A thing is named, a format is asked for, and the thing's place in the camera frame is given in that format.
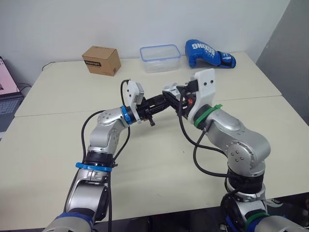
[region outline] brown box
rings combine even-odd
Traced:
[[[91,73],[114,76],[121,67],[115,48],[92,46],[82,57]]]

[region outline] table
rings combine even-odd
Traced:
[[[271,145],[266,159],[266,197],[309,191],[309,127],[281,96],[215,101]],[[75,162],[82,158],[80,129],[91,112],[17,117],[0,142],[0,230],[42,228],[62,212]],[[174,110],[132,125],[131,138],[112,172],[113,219],[218,206],[224,180],[193,163],[193,146],[181,133]],[[94,128],[92,119],[85,140]],[[196,140],[200,131],[184,122]],[[119,146],[126,137],[121,134]],[[207,139],[204,144],[210,145]],[[201,166],[225,172],[226,158],[198,151]]]
[[[233,53],[234,69],[216,69],[217,91],[214,100],[280,96],[281,93],[259,70],[246,53]],[[119,87],[124,79],[140,82],[145,97],[161,94],[164,85],[183,85],[197,71],[212,66],[200,64],[191,69],[186,57],[181,68],[170,72],[146,73],[139,59],[122,59],[114,77],[92,74],[83,61],[53,63],[45,67],[15,116],[97,111],[121,105]]]

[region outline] green cable tie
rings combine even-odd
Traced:
[[[203,121],[205,118],[207,118],[208,115],[210,115],[211,112],[220,109],[221,108],[221,104],[219,105],[215,105],[213,108],[210,108],[208,110],[206,110],[200,117],[198,117],[198,119],[194,122],[194,126],[197,128],[199,126],[199,124],[201,123],[201,121]]]
[[[246,221],[246,224],[245,224],[245,231],[247,231],[251,222],[253,222],[257,218],[261,218],[263,216],[267,217],[267,216],[269,216],[269,214],[267,214],[265,212],[261,212],[261,213],[253,214],[251,217],[249,217],[248,220]]]

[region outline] boxing glove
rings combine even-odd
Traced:
[[[188,40],[186,42],[185,55],[191,68],[196,66],[197,59],[203,59],[209,64],[223,68],[234,68],[236,65],[236,60],[231,54],[216,51],[199,40]]]

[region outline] clear plastic container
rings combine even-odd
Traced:
[[[140,48],[140,58],[147,73],[178,69],[180,57],[177,46],[173,44]]]

